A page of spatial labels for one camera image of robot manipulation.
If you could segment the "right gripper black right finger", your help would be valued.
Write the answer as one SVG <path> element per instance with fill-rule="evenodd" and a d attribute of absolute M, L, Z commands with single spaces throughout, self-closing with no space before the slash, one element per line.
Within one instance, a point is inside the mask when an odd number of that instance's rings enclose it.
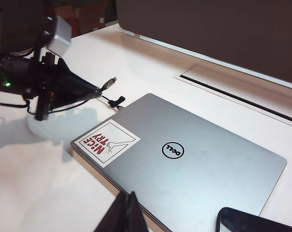
<path fill-rule="evenodd" d="M 148 232 L 146 221 L 134 191 L 131 192 L 127 201 L 125 231 Z"/>

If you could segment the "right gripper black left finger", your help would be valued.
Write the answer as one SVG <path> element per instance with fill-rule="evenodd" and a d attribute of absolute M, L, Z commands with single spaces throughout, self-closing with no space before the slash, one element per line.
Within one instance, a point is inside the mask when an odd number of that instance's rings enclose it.
<path fill-rule="evenodd" d="M 106 232 L 129 231 L 130 196 L 120 192 L 107 212 Z"/>

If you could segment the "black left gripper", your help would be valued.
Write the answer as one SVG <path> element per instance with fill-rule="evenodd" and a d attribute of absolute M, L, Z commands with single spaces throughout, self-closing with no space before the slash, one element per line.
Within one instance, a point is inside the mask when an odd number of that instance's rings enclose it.
<path fill-rule="evenodd" d="M 55 17 L 48 17 L 47 24 L 34 45 L 34 53 L 30 63 L 30 76 L 34 78 L 34 96 L 38 96 L 38 102 L 35 112 L 35 119 L 43 121 L 48 118 L 49 113 L 55 113 L 62 110 L 58 108 L 72 105 L 64 110 L 80 106 L 91 99 L 98 98 L 101 90 L 73 73 L 63 58 L 59 58 L 55 63 L 55 55 L 47 52 L 41 57 L 41 49 L 49 45 L 56 34 L 58 20 Z M 54 92 L 51 87 L 51 71 L 55 79 L 56 86 L 62 90 L 69 91 L 72 94 L 59 94 L 52 101 Z"/>

